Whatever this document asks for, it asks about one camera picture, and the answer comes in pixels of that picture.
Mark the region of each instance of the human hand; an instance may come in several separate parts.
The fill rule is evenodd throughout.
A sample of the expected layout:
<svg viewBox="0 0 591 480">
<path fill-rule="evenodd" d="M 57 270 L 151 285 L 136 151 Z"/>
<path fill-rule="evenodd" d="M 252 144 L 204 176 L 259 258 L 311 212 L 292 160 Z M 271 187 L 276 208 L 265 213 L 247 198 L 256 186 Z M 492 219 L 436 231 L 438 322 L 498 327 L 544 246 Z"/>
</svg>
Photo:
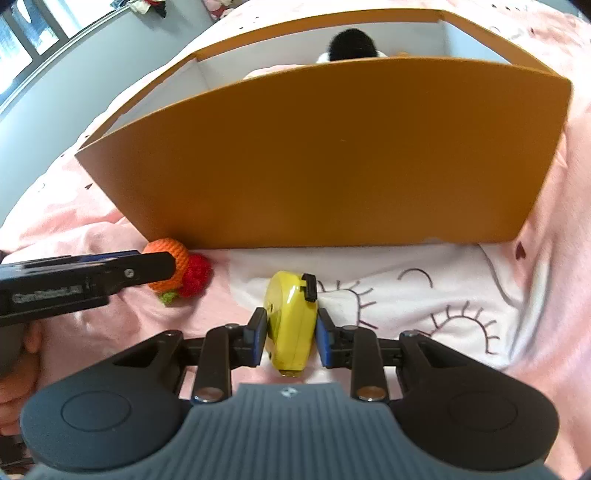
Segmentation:
<svg viewBox="0 0 591 480">
<path fill-rule="evenodd" d="M 35 391 L 40 372 L 39 350 L 42 340 L 41 324 L 33 322 L 23 337 L 23 352 L 12 371 L 0 378 L 0 434 L 16 435 L 18 418 L 27 399 Z"/>
</svg>

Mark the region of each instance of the window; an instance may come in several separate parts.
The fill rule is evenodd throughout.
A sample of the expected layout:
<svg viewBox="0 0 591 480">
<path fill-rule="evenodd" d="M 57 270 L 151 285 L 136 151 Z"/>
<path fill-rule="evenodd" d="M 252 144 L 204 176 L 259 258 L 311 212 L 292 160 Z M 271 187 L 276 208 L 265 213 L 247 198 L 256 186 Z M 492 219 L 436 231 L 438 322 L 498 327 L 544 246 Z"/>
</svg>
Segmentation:
<svg viewBox="0 0 591 480">
<path fill-rule="evenodd" d="M 115 9 L 111 0 L 17 0 L 0 15 L 0 105 L 47 58 Z"/>
</svg>

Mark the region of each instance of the black handheld device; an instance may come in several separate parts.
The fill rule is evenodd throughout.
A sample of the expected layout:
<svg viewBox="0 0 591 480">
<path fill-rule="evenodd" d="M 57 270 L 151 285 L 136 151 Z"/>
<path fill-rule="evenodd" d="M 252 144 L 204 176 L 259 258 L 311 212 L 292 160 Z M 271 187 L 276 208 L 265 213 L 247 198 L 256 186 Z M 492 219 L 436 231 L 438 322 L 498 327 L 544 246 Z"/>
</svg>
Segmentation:
<svg viewBox="0 0 591 480">
<path fill-rule="evenodd" d="M 136 250 L 0 265 L 0 377 L 20 353 L 25 322 L 106 305 L 122 288 L 172 277 L 175 267 L 168 252 Z"/>
<path fill-rule="evenodd" d="M 33 396 L 21 428 L 40 465 L 27 478 L 556 480 L 543 462 L 558 417 L 540 392 L 418 332 L 379 339 L 319 312 L 318 352 L 351 371 L 348 396 L 340 384 L 232 394 L 231 371 L 263 355 L 263 308 L 204 338 L 163 332 Z"/>
</svg>

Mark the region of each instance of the white cloth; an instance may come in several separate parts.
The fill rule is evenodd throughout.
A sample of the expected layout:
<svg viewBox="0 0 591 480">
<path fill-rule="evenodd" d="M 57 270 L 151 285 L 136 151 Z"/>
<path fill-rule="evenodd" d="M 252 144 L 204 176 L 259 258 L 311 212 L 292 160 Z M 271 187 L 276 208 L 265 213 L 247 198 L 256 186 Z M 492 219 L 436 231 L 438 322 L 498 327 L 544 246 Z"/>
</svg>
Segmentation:
<svg viewBox="0 0 591 480">
<path fill-rule="evenodd" d="M 131 9 L 139 14 L 145 15 L 150 10 L 150 4 L 145 0 L 134 0 L 129 3 Z"/>
<path fill-rule="evenodd" d="M 380 52 L 378 50 L 378 57 L 387 57 L 387 55 L 383 52 Z M 318 60 L 316 60 L 316 63 L 328 63 L 330 62 L 329 60 L 329 53 L 327 51 L 325 51 L 320 57 L 318 57 Z"/>
<path fill-rule="evenodd" d="M 371 328 L 382 338 L 417 329 L 495 368 L 526 345 L 536 315 L 497 245 L 294 248 L 230 252 L 230 290 L 252 310 L 273 273 L 315 274 L 319 305 L 336 325 Z"/>
</svg>

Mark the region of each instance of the drawn eyelash pattern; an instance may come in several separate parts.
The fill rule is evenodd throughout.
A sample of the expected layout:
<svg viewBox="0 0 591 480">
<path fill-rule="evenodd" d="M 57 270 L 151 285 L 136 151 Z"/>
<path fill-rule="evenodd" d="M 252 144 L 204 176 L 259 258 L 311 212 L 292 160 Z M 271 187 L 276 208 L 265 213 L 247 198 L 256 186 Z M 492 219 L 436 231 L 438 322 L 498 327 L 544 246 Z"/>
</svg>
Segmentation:
<svg viewBox="0 0 591 480">
<path fill-rule="evenodd" d="M 500 340 L 501 338 L 497 335 L 489 335 L 488 330 L 487 330 L 488 327 L 497 323 L 496 320 L 491 320 L 490 322 L 486 322 L 486 323 L 481 322 L 479 320 L 479 316 L 484 311 L 484 309 L 483 308 L 478 309 L 478 311 L 474 314 L 474 316 L 471 316 L 466 313 L 469 306 L 470 306 L 470 301 L 466 301 L 466 303 L 462 307 L 461 313 L 453 315 L 450 313 L 450 309 L 452 308 L 452 306 L 448 305 L 445 309 L 447 318 L 441 323 L 437 323 L 437 320 L 435 319 L 435 315 L 431 313 L 430 316 L 431 316 L 431 321 L 433 322 L 434 329 L 431 331 L 431 333 L 426 333 L 426 335 L 429 337 L 433 336 L 435 333 L 441 331 L 441 329 L 445 325 L 447 325 L 448 323 L 450 323 L 454 320 L 458 320 L 458 319 L 471 320 L 472 322 L 475 322 L 482 330 L 482 334 L 484 336 L 484 341 L 485 341 L 485 352 L 488 353 L 489 355 L 497 355 L 498 354 L 497 352 L 491 352 L 491 350 L 490 350 L 491 340 Z"/>
<path fill-rule="evenodd" d="M 366 296 L 369 293 L 372 293 L 374 291 L 373 288 L 368 288 L 367 290 L 364 291 L 356 291 L 355 289 L 357 287 L 359 287 L 361 285 L 361 282 L 359 280 L 356 280 L 351 286 L 349 287 L 344 287 L 342 286 L 342 283 L 340 280 L 336 281 L 336 288 L 332 289 L 332 290 L 326 290 L 324 287 L 324 284 L 320 281 L 317 280 L 318 285 L 320 286 L 320 291 L 322 293 L 332 293 L 335 291 L 348 291 L 349 293 L 353 294 L 355 296 L 355 299 L 357 300 L 357 326 L 361 326 L 361 325 L 365 325 L 366 327 L 369 328 L 373 328 L 374 330 L 377 330 L 378 327 L 376 327 L 375 325 L 372 325 L 371 323 L 365 322 L 364 320 L 361 319 L 361 310 L 367 308 L 367 307 L 371 307 L 372 305 L 376 305 L 376 301 L 368 301 L 365 302 L 363 301 L 363 297 Z"/>
</svg>

